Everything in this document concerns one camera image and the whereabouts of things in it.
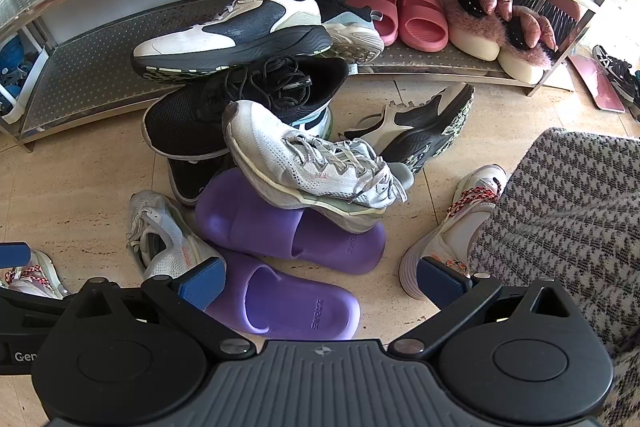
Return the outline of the purple slide sandal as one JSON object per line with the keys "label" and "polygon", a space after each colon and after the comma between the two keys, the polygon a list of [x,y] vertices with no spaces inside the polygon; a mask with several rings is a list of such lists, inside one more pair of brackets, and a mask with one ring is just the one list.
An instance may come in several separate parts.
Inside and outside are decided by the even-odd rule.
{"label": "purple slide sandal", "polygon": [[229,329],[284,340],[349,340],[360,321],[346,289],[293,277],[246,254],[223,249],[226,285],[206,313]]}
{"label": "purple slide sandal", "polygon": [[302,260],[352,275],[366,274],[386,246],[383,225],[350,233],[312,209],[281,209],[261,198],[238,168],[209,181],[195,207],[198,229],[239,253]]}

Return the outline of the grey white mesh sneaker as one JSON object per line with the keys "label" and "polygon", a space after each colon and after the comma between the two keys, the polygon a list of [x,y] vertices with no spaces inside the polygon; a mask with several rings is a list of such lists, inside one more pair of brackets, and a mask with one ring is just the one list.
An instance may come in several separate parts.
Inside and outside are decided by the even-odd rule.
{"label": "grey white mesh sneaker", "polygon": [[266,202],[310,208],[350,233],[371,230],[413,186],[406,165],[387,164],[363,139],[317,138],[257,102],[228,104],[222,129],[235,165]]}

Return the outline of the white black sneaker upturned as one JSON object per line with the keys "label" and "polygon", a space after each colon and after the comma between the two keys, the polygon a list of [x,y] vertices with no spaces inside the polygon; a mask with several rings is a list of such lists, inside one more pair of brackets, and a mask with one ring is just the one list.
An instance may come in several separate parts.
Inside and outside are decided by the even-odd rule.
{"label": "white black sneaker upturned", "polygon": [[390,102],[381,114],[364,117],[343,136],[363,139],[387,164],[401,162],[417,173],[457,139],[468,120],[474,93],[469,83],[458,82],[424,103]]}

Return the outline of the white navy chunky sneaker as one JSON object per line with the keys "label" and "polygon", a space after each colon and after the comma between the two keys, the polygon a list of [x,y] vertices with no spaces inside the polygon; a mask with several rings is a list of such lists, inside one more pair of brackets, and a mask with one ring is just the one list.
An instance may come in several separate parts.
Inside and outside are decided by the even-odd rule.
{"label": "white navy chunky sneaker", "polygon": [[134,70],[161,83],[186,83],[281,56],[315,56],[332,39],[316,0],[232,0],[212,20],[138,44]]}

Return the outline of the black teal sneaker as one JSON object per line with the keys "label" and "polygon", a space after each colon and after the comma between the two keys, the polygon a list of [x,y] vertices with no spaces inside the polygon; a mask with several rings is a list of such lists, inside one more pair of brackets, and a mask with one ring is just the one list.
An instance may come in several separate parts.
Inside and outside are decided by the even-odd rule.
{"label": "black teal sneaker", "polygon": [[383,14],[370,6],[354,8],[342,0],[316,0],[321,23],[332,39],[326,57],[341,57],[347,63],[368,64],[384,50],[384,42],[375,28]]}

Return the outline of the black shoes on floor right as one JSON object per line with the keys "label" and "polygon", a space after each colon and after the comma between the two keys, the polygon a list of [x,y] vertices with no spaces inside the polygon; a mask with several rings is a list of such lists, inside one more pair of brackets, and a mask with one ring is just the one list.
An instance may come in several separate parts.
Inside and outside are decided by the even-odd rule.
{"label": "black shoes on floor right", "polygon": [[604,68],[616,92],[625,101],[639,105],[639,78],[631,72],[631,65],[608,54],[598,44],[593,47],[591,54]]}

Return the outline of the worn white sneaker left foot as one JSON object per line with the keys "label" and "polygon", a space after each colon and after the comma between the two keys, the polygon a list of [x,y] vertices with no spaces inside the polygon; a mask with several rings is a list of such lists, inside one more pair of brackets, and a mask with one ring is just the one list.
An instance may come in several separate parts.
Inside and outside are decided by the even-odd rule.
{"label": "worn white sneaker left foot", "polygon": [[11,268],[4,273],[1,287],[56,300],[62,300],[68,295],[68,290],[58,277],[51,258],[37,249],[30,253],[27,265]]}

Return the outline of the worn white sneaker foot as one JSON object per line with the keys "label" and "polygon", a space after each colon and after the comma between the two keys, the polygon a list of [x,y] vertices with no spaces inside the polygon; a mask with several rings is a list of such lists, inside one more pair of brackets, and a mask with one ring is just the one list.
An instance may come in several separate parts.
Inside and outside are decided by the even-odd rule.
{"label": "worn white sneaker foot", "polygon": [[51,258],[37,249],[30,253],[27,265],[11,268],[4,273],[1,287],[56,300],[62,300],[68,295],[68,290],[58,277]]}
{"label": "worn white sneaker foot", "polygon": [[408,296],[416,300],[427,299],[418,295],[416,276],[412,274],[421,259],[431,258],[471,277],[469,251],[472,239],[496,207],[508,179],[501,166],[489,164],[472,171],[458,183],[442,223],[402,256],[398,277]]}

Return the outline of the worn white sneaker right foot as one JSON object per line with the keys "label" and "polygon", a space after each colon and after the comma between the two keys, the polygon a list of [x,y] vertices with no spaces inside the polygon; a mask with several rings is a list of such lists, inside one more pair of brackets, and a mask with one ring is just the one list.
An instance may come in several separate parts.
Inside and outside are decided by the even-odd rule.
{"label": "worn white sneaker right foot", "polygon": [[442,223],[402,256],[398,277],[408,296],[416,300],[427,299],[418,295],[416,276],[412,274],[421,259],[431,258],[471,277],[469,251],[472,239],[496,207],[508,179],[501,166],[489,164],[472,171],[458,183]]}

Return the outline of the houndstooth trouser leg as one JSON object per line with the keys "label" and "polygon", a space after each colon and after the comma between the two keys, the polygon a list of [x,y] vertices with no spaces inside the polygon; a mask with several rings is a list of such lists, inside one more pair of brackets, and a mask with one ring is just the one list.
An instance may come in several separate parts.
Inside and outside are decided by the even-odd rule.
{"label": "houndstooth trouser leg", "polygon": [[605,426],[639,422],[639,142],[548,129],[510,176],[469,268],[527,286],[551,277],[611,355]]}

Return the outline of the red dustpan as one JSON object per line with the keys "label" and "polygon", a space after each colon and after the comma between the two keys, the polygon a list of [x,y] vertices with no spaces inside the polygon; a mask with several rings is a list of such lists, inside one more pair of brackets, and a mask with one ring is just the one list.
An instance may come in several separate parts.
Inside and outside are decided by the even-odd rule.
{"label": "red dustpan", "polygon": [[625,112],[625,106],[606,77],[604,68],[594,58],[575,54],[568,60],[587,88],[597,109],[617,114]]}

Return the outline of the pink slide sandal right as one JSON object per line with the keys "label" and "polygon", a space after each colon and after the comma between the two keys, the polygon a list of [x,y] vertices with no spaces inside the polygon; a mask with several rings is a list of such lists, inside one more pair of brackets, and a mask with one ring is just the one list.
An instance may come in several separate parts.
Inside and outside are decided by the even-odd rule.
{"label": "pink slide sandal right", "polygon": [[399,38],[409,48],[436,53],[449,41],[448,23],[439,0],[398,0]]}

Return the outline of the pink fluffy claw slipper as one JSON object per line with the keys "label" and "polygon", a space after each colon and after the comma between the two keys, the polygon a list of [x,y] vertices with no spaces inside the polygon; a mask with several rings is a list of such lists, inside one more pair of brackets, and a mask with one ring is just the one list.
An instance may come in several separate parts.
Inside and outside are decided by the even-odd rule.
{"label": "pink fluffy claw slipper", "polygon": [[503,23],[512,17],[513,0],[439,0],[449,41],[479,60],[495,61],[503,44]]}

